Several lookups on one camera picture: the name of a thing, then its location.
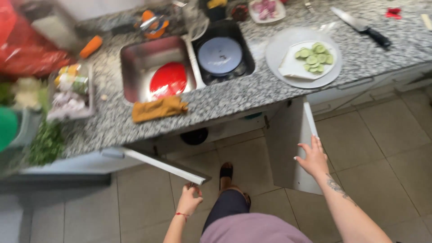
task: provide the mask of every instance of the double sink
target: double sink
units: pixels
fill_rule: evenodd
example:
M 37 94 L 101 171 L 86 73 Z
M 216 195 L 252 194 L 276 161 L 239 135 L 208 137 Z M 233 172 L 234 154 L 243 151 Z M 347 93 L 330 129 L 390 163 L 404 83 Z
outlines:
M 198 48 L 203 42 L 214 37 L 230 37 L 236 40 L 241 46 L 246 66 L 243 76 L 254 71 L 254 60 L 239 26 L 232 20 L 220 20 L 211 23 L 204 35 L 193 42 L 188 40 L 187 35 L 176 35 L 124 46 L 120 50 L 120 59 L 126 100 L 132 103 L 151 101 L 150 81 L 153 75 L 161 66 L 173 61 L 182 63 L 186 69 L 187 85 L 183 93 L 229 80 L 207 74 L 198 64 Z

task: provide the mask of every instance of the white plate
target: white plate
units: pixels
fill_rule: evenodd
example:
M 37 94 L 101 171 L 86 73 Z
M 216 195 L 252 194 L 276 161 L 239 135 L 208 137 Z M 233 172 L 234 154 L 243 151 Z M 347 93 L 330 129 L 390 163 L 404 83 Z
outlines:
M 252 4 L 254 4 L 255 2 L 260 2 L 260 0 L 253 0 L 251 2 L 249 2 L 248 8 L 249 8 L 249 14 L 251 15 L 251 18 L 258 24 L 265 24 L 265 23 L 271 23 L 280 19 L 285 18 L 285 6 L 283 5 L 282 2 L 280 2 L 279 0 L 274 0 L 276 1 L 276 12 L 277 15 L 275 16 L 275 18 L 270 18 L 267 17 L 267 19 L 261 20 L 259 17 L 259 13 L 256 13 L 253 9 L 252 9 Z
M 317 42 L 301 42 L 289 47 L 289 50 L 286 52 L 285 58 L 282 60 L 282 63 L 279 66 L 279 72 L 285 77 L 297 77 L 304 78 L 309 80 L 316 80 L 326 75 L 330 70 L 334 67 L 337 62 L 337 53 L 335 49 L 326 42 L 320 42 L 330 54 L 333 55 L 333 64 L 328 65 L 324 64 L 324 71 L 320 74 L 314 74 L 308 72 L 304 69 L 303 65 L 306 64 L 306 61 L 303 59 L 295 58 L 295 53 L 300 51 L 301 48 L 312 49 L 312 45 Z
M 302 42 L 326 42 L 334 48 L 334 57 L 337 57 L 337 61 L 334 62 L 333 68 L 326 75 L 316 80 L 308 80 L 296 77 L 285 77 L 280 74 L 278 70 L 279 66 L 289 48 Z M 267 44 L 266 61 L 269 69 L 276 77 L 289 85 L 303 89 L 318 88 L 331 83 L 339 75 L 343 62 L 339 46 L 330 36 L 321 31 L 315 31 L 306 27 L 286 28 L 276 33 Z

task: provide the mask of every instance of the dark pants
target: dark pants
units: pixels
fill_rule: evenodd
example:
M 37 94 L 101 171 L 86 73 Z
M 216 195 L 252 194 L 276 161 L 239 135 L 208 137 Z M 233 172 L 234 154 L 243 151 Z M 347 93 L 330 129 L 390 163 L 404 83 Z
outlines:
M 207 217 L 203 233 L 210 224 L 220 218 L 248 212 L 249 206 L 243 194 L 233 189 L 223 191 Z

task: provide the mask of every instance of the granite countertop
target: granite countertop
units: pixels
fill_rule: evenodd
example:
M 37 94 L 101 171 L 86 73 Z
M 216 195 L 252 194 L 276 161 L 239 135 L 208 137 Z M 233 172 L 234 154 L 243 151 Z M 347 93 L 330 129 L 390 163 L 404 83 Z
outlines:
M 101 49 L 88 59 L 94 69 L 97 113 L 89 119 L 64 124 L 66 149 L 63 157 L 157 137 L 208 120 L 432 61 L 432 32 L 426 29 L 420 17 L 420 12 L 432 13 L 432 7 L 429 4 L 425 8 L 421 1 L 319 0 L 312 1 L 317 11 L 313 15 L 305 8 L 303 0 L 289 0 L 286 18 L 275 25 L 258 25 L 251 19 L 239 23 L 256 64 L 251 75 L 182 94 L 183 101 L 189 102 L 187 115 L 140 125 L 132 122 L 132 105 L 123 96 L 119 51 L 143 38 L 136 32 L 105 38 Z M 391 49 L 385 51 L 370 37 L 354 31 L 330 11 L 331 6 L 366 19 L 371 27 L 393 42 Z M 387 7 L 397 6 L 402 7 L 401 20 L 384 17 Z M 336 25 L 329 34 L 343 56 L 342 71 L 334 82 L 319 89 L 299 89 L 278 80 L 268 69 L 265 47 L 278 31 L 293 26 L 319 28 L 331 22 Z M 102 101 L 101 95 L 107 95 L 108 99 Z

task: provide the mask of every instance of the green bowl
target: green bowl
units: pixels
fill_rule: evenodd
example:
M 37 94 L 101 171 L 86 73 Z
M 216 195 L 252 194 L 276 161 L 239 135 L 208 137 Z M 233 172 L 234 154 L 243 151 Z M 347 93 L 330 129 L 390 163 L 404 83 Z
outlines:
M 0 152 L 3 151 L 16 136 L 18 118 L 15 112 L 5 106 L 0 106 Z

